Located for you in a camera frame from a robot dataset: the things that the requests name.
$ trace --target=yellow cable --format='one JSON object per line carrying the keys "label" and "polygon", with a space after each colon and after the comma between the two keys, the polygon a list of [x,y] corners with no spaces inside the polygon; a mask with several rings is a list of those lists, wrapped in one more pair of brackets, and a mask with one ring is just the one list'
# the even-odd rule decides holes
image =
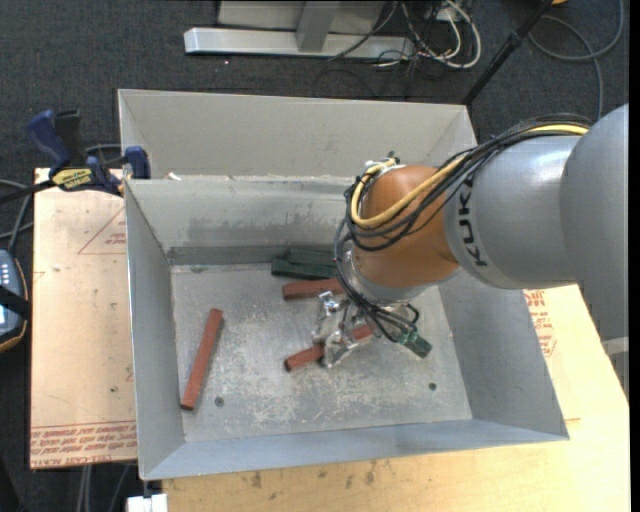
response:
{"label": "yellow cable", "polygon": [[[522,133],[557,131],[563,131],[573,135],[584,135],[585,133],[587,133],[588,129],[570,124],[552,124],[546,126],[538,126],[536,128],[529,128]],[[399,199],[395,204],[391,205],[382,213],[379,213],[378,215],[370,217],[368,219],[363,219],[362,217],[360,217],[360,214],[358,212],[358,205],[360,203],[360,196],[362,195],[362,191],[364,190],[365,185],[379,171],[388,168],[391,163],[394,163],[394,161],[385,160],[384,162],[380,162],[372,167],[369,167],[362,175],[361,181],[356,186],[351,198],[351,218],[353,219],[354,224],[363,229],[374,229],[380,227],[386,222],[389,222],[398,212],[400,212],[403,208],[406,208],[406,206],[416,197],[418,197],[422,192],[427,190],[429,187],[436,185],[440,180],[451,174],[451,172],[455,170],[457,165],[464,157],[465,155],[459,156],[445,167],[439,169],[436,174],[418,185],[411,192],[405,195],[402,199]]]}

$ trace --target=cable bundle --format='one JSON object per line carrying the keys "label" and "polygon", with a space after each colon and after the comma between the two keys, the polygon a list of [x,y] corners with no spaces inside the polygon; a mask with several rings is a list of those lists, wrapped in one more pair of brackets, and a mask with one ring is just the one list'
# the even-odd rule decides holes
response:
{"label": "cable bundle", "polygon": [[[413,306],[402,305],[414,313],[414,318],[408,320],[404,315],[391,311],[391,308],[373,304],[348,282],[343,261],[346,244],[354,244],[364,251],[386,249],[428,225],[444,205],[455,196],[467,177],[475,172],[481,172],[487,161],[507,147],[535,137],[581,136],[587,132],[588,127],[589,124],[584,118],[572,114],[554,114],[523,121],[488,142],[453,155],[431,178],[418,185],[384,212],[365,219],[362,218],[361,211],[367,191],[376,177],[392,169],[399,160],[390,154],[380,162],[370,162],[365,171],[356,177],[354,184],[345,191],[347,203],[345,218],[340,223],[334,239],[337,277],[349,300],[358,306],[360,314],[372,322],[390,341],[405,343],[408,338],[416,336],[416,322],[419,315]],[[420,225],[416,225],[422,212],[445,193],[448,195],[436,211],[432,212]],[[409,205],[415,204],[419,196],[423,197],[417,206],[406,213]],[[384,241],[372,243],[373,238],[383,238]]]}

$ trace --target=wooden block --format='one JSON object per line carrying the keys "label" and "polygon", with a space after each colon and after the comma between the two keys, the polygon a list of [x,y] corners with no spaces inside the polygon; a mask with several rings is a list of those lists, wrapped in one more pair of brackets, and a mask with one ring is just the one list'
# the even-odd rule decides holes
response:
{"label": "wooden block", "polygon": [[303,366],[308,365],[309,363],[313,363],[314,361],[319,361],[324,356],[324,345],[317,344],[313,345],[311,348],[306,350],[302,350],[292,356],[287,357],[284,361],[284,367],[288,372],[293,371],[297,368],[302,368]]}
{"label": "wooden block", "polygon": [[222,323],[222,311],[219,309],[212,309],[209,312],[209,318],[207,319],[207,325],[202,335],[202,341],[198,347],[198,353],[193,361],[191,367],[191,374],[189,375],[189,382],[184,390],[184,395],[180,401],[180,407],[187,411],[192,411],[198,396],[200,395],[200,389],[204,382],[205,374],[207,373],[207,366],[209,366],[209,358],[213,352],[213,347],[218,337],[218,330]]}
{"label": "wooden block", "polygon": [[321,265],[335,267],[333,251],[310,251],[306,249],[289,249],[287,261],[298,265]]}
{"label": "wooden block", "polygon": [[344,293],[336,278],[321,279],[319,281],[294,281],[282,287],[282,298],[284,300],[308,299],[327,291],[336,294]]}
{"label": "wooden block", "polygon": [[[360,327],[356,327],[351,334],[353,335],[353,339],[360,341],[372,336],[373,332],[371,331],[371,327],[368,325],[361,325]],[[311,348],[302,350],[287,357],[284,361],[284,367],[288,372],[290,372],[297,368],[302,368],[309,363],[313,363],[314,361],[319,361],[323,356],[324,344],[318,343],[313,345]]]}

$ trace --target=black device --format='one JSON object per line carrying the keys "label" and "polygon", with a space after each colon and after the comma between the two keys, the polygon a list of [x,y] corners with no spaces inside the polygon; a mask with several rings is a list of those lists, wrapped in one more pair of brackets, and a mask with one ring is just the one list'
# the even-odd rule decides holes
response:
{"label": "black device", "polygon": [[20,264],[0,249],[0,352],[16,345],[24,336],[29,317],[26,283]]}

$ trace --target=dark gray carpet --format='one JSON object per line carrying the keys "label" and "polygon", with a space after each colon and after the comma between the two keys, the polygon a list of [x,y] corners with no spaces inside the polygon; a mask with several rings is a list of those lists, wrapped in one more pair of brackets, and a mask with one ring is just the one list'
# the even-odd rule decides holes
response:
{"label": "dark gray carpet", "polygon": [[[212,24],[213,2],[0,0],[0,178],[29,184],[32,170],[49,164],[25,134],[31,117],[47,108],[80,109],[87,145],[117,141],[119,88],[459,103],[537,2],[473,4],[483,44],[479,65],[451,72],[430,64],[410,75],[406,65],[394,72],[349,60],[186,56],[182,35],[191,27]],[[600,59],[604,113],[629,101],[630,1],[624,4],[624,35]],[[551,14],[599,49],[615,34],[617,11],[614,0],[569,0]],[[541,21],[534,33],[555,50],[584,52],[574,35],[550,21]],[[531,116],[573,112],[593,119],[597,97],[591,62],[560,62],[525,42],[478,96],[472,118],[483,141]],[[11,229],[18,207],[17,202],[0,207],[0,232]],[[0,243],[4,247],[6,239]],[[30,233],[20,237],[16,254],[29,275]],[[31,472],[27,467],[29,348],[27,337],[0,354],[0,457],[29,510],[74,510],[80,470]],[[122,470],[120,465],[95,469],[93,510],[106,510]],[[141,489],[135,471],[129,471],[122,496]]]}

